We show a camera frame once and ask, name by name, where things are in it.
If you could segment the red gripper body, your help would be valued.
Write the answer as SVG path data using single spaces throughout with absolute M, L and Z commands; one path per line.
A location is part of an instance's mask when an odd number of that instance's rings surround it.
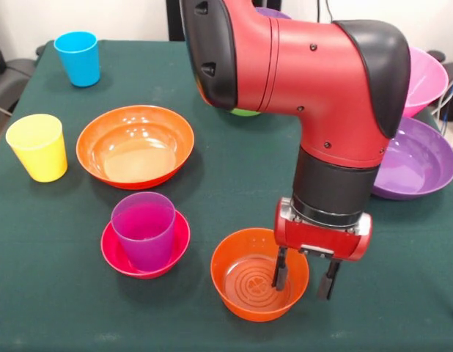
M 301 218 L 292 200 L 282 197 L 276 206 L 273 232 L 278 246 L 330 260 L 358 261 L 372 238 L 372 217 L 363 213 L 356 225 L 348 229 L 321 227 Z

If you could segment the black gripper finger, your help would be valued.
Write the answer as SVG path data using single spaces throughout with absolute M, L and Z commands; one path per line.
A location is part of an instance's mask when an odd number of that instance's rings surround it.
M 317 290 L 317 297 L 322 300 L 330 300 L 334 289 L 336 277 L 340 268 L 339 260 L 331 260 L 327 271 L 323 274 Z
M 272 287 L 277 291 L 282 291 L 287 281 L 288 268 L 286 264 L 287 247 L 280 246 L 276 258 L 276 267 L 274 271 Z

